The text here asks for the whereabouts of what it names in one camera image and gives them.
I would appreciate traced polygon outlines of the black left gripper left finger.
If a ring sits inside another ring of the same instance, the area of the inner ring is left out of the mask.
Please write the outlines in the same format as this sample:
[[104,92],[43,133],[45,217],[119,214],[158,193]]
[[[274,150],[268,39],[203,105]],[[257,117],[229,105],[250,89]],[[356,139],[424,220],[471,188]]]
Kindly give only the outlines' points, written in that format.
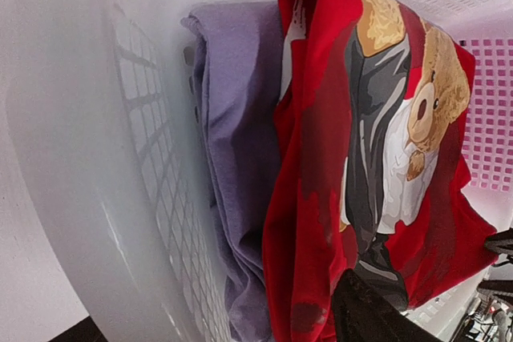
[[92,341],[96,341],[96,325],[89,316],[50,340],[50,342]]

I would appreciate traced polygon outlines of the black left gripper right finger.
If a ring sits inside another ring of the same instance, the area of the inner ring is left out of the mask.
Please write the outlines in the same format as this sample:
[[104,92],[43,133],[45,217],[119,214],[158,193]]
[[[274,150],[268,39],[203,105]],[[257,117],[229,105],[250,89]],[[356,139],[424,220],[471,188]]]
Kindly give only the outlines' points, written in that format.
[[332,296],[338,341],[436,342],[437,338],[408,320],[361,280],[344,271]]

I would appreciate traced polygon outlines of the red bear print shirt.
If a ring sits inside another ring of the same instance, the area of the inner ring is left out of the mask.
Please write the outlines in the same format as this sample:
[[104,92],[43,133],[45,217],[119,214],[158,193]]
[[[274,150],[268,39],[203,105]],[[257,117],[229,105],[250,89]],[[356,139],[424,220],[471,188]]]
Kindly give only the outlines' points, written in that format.
[[263,235],[278,341],[333,341],[354,271],[400,312],[492,265],[463,188],[475,57],[396,0],[278,0],[282,157]]

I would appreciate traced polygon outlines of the white perforated plastic basket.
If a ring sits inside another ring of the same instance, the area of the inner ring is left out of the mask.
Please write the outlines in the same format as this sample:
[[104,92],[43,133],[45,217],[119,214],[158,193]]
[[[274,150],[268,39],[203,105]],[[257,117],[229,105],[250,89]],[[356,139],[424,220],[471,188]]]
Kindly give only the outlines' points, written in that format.
[[[224,269],[193,94],[202,3],[12,0],[5,112],[23,180],[73,289],[109,341],[227,341]],[[399,0],[477,59],[464,194],[512,223],[512,0]]]

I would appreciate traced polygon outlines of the purple cloth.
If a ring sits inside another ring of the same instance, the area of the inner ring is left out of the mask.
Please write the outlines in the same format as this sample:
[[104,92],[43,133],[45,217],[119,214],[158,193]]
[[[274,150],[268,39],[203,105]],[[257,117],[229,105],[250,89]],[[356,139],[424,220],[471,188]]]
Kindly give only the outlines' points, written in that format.
[[196,36],[192,84],[226,271],[230,340],[270,341],[262,237],[281,166],[273,112],[283,33],[275,2],[214,3],[182,21]]

